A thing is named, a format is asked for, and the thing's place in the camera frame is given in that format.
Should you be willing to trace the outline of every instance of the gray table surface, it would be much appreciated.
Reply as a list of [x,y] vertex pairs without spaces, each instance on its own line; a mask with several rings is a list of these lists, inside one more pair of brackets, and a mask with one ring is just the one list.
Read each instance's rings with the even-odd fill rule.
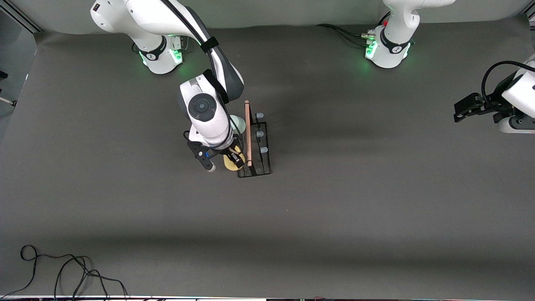
[[[133,295],[535,298],[535,137],[452,117],[491,64],[533,53],[525,16],[423,24],[393,70],[326,28],[212,34],[246,82],[229,111],[266,115],[273,174],[192,157],[175,96],[208,66],[197,46],[157,76],[124,35],[38,36],[1,150],[2,292],[29,279],[31,243]],[[60,265],[24,294],[52,293]]]

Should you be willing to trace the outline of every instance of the black cable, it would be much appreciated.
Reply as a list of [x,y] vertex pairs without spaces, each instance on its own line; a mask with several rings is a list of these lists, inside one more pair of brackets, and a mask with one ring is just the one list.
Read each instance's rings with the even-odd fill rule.
[[318,25],[316,25],[316,26],[332,28],[332,29],[334,29],[334,30],[336,30],[336,31],[341,31],[341,32],[343,32],[343,33],[345,33],[345,34],[347,34],[347,35],[350,35],[350,36],[361,37],[360,34],[352,33],[352,32],[350,32],[350,31],[348,31],[348,30],[346,30],[346,29],[343,29],[343,28],[340,27],[340,26],[336,26],[336,25],[332,25],[332,24],[323,23],[323,24],[318,24]]
[[381,21],[377,22],[377,25],[382,25],[383,21],[386,19],[386,17],[390,16],[390,12],[386,13],[382,18]]
[[137,47],[137,45],[135,43],[132,43],[132,46],[130,47],[130,50],[133,52],[133,53],[138,53],[139,52],[139,48]]
[[500,65],[514,65],[514,66],[518,66],[520,68],[524,68],[528,71],[531,71],[531,72],[535,72],[535,68],[531,67],[531,66],[528,66],[526,64],[522,64],[522,63],[519,63],[519,62],[515,62],[515,61],[502,61],[502,62],[498,62],[494,65],[492,65],[488,70],[487,72],[485,72],[485,75],[483,76],[483,80],[481,81],[481,95],[483,96],[483,99],[485,100],[485,102],[494,110],[498,111],[498,112],[505,112],[505,110],[501,109],[501,108],[498,108],[496,107],[495,105],[491,104],[490,100],[488,99],[488,95],[487,93],[485,92],[485,87],[486,87],[486,84],[487,84],[487,78],[488,78],[488,75],[491,74],[492,70],[494,70],[494,68],[500,66]]
[[189,47],[189,36],[186,37],[186,47],[184,47],[184,49],[181,49],[182,52],[188,50],[188,47]]
[[189,134],[189,131],[184,131],[184,133],[182,133],[182,136],[184,137],[184,139],[188,140],[188,137],[186,136],[186,134]]
[[360,37],[361,35],[357,35],[355,33],[352,33],[350,31],[347,31],[339,26],[336,26],[336,25],[331,25],[331,24],[318,24],[316,26],[320,26],[320,27],[327,27],[327,28],[330,28],[330,29],[333,29],[334,31],[336,31],[338,34],[340,34],[342,36],[342,38],[346,39],[346,41],[348,41],[349,43],[355,45],[355,46],[358,46],[358,47],[363,47],[365,48],[367,45],[365,44],[359,44],[353,40],[351,40],[348,36],[346,36],[345,34],[349,35],[349,36],[352,36],[352,37]]
[[[24,257],[24,251],[26,248],[31,248],[32,251],[34,252],[34,256],[32,258],[26,258]],[[54,285],[54,300],[57,301],[57,288],[58,288],[58,285],[59,285],[59,280],[61,278],[61,275],[62,275],[62,272],[63,272],[63,269],[65,268],[65,266],[71,262],[71,261],[75,261],[83,270],[83,275],[82,275],[82,278],[80,279],[80,282],[78,283],[76,289],[74,290],[74,293],[72,295],[72,299],[73,301],[75,300],[76,298],[76,295],[79,291],[79,289],[81,288],[82,284],[84,283],[84,281],[88,278],[88,277],[94,277],[94,278],[98,278],[100,280],[100,283],[101,283],[101,286],[102,286],[102,290],[104,291],[105,295],[106,295],[106,298],[109,297],[109,294],[108,294],[108,291],[106,290],[106,287],[104,285],[104,281],[103,280],[107,280],[107,281],[114,281],[114,282],[118,282],[120,285],[121,285],[121,288],[123,290],[123,294],[125,296],[125,299],[126,299],[126,296],[128,295],[128,292],[126,291],[126,288],[125,286],[123,285],[123,283],[120,281],[120,280],[117,280],[117,279],[112,279],[112,278],[108,278],[108,277],[104,277],[100,274],[100,272],[96,269],[92,269],[92,270],[89,270],[87,268],[87,264],[86,264],[86,259],[87,260],[90,260],[89,257],[87,256],[74,256],[72,254],[65,254],[65,255],[61,255],[61,256],[51,256],[51,255],[47,255],[47,254],[38,254],[37,252],[37,249],[33,246],[33,245],[25,245],[23,246],[21,249],[20,249],[20,257],[22,258],[22,260],[24,261],[33,261],[33,271],[32,271],[32,278],[30,279],[30,281],[28,282],[28,284],[26,284],[23,288],[21,289],[18,289],[18,290],[14,290],[14,291],[11,291],[7,294],[5,294],[4,296],[0,297],[0,299],[4,299],[6,296],[9,296],[9,295],[12,295],[16,292],[19,292],[19,291],[22,291],[22,290],[25,290],[26,288],[28,288],[28,286],[30,286],[30,284],[33,282],[33,280],[35,279],[35,270],[37,268],[37,259],[39,257],[48,257],[48,258],[53,258],[53,259],[59,259],[59,258],[64,258],[64,257],[70,257],[70,259],[68,259],[61,267],[61,269],[59,270],[59,273],[56,277],[56,283]]]

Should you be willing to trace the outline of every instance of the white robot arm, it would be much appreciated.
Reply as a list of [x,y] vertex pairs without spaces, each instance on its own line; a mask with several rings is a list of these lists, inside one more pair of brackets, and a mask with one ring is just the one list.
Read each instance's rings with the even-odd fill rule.
[[[525,64],[503,61],[492,65],[483,77],[481,94],[472,93],[455,104],[455,122],[494,112],[494,122],[504,133],[535,134],[535,55]],[[488,75],[500,65],[520,69],[502,80],[493,93],[485,93]]]
[[90,13],[102,30],[128,35],[139,48],[143,63],[151,72],[166,74],[182,63],[180,37],[144,31],[130,16],[123,0],[97,0]]
[[[233,152],[237,141],[231,127],[233,121],[225,104],[241,96],[244,88],[243,79],[223,54],[217,40],[210,36],[198,15],[176,0],[114,1],[122,2],[122,7],[117,6],[120,7],[120,11],[111,18],[121,20],[116,22],[121,23],[121,27],[114,26],[117,28],[116,32],[127,33],[140,48],[145,45],[145,39],[153,40],[153,43],[147,46],[153,47],[156,44],[156,37],[161,42],[162,37],[179,35],[188,36],[199,43],[210,58],[212,70],[208,69],[180,85],[178,104],[192,123],[191,129],[185,132],[184,137],[206,170],[215,169],[210,161],[212,156],[208,154],[209,149],[216,154],[227,155],[236,166],[241,167],[242,160]],[[99,8],[95,12],[105,6],[105,4],[98,5]],[[100,21],[98,18],[93,18],[95,22]],[[142,41],[135,40],[134,37],[137,36],[140,36]]]
[[455,0],[383,0],[390,9],[388,25],[379,25],[368,31],[376,35],[369,41],[365,57],[382,68],[394,68],[407,56],[410,39],[420,24],[416,11],[425,7],[450,5]]

